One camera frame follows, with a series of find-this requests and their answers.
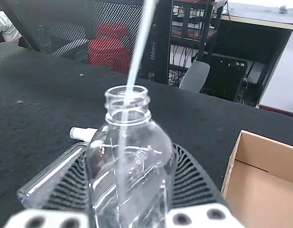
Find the cardboard box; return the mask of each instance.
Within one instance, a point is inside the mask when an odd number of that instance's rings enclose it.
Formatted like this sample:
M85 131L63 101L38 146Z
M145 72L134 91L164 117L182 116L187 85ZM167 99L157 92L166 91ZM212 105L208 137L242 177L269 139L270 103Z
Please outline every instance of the cardboard box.
M241 131L222 195L246 228L293 228L293 147Z

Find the white sleeve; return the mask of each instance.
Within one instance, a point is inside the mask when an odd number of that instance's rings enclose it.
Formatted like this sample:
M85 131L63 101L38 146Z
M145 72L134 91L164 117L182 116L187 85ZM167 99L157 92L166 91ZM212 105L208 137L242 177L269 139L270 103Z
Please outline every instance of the white sleeve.
M15 41L22 36L3 11L0 11L0 32L6 42Z

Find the office chair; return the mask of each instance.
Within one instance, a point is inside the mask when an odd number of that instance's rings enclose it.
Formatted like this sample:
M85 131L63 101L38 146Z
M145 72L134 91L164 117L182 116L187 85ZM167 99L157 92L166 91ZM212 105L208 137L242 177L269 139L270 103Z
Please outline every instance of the office chair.
M184 75L179 88L191 92L199 93L204 87L205 81L210 72L210 65L194 60L190 68Z
M31 49L127 74L143 0L0 0ZM155 11L138 77L167 84L172 0Z

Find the black felt surface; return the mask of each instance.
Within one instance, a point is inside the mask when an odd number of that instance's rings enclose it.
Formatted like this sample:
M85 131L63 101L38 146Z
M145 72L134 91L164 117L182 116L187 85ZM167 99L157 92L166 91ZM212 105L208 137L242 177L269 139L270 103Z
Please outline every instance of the black felt surface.
M22 209L16 190L76 143L68 137L72 126L99 128L104 91L125 82L105 69L0 44L0 227ZM149 89L153 119L219 189L241 129L293 145L290 117L144 80L138 84Z

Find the glass bottle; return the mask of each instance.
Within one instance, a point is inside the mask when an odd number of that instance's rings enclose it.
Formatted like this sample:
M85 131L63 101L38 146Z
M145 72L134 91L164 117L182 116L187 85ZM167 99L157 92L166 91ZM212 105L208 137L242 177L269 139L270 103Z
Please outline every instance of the glass bottle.
M105 92L106 123L87 150L88 185L97 228L160 228L176 169L172 142L151 119L148 90Z

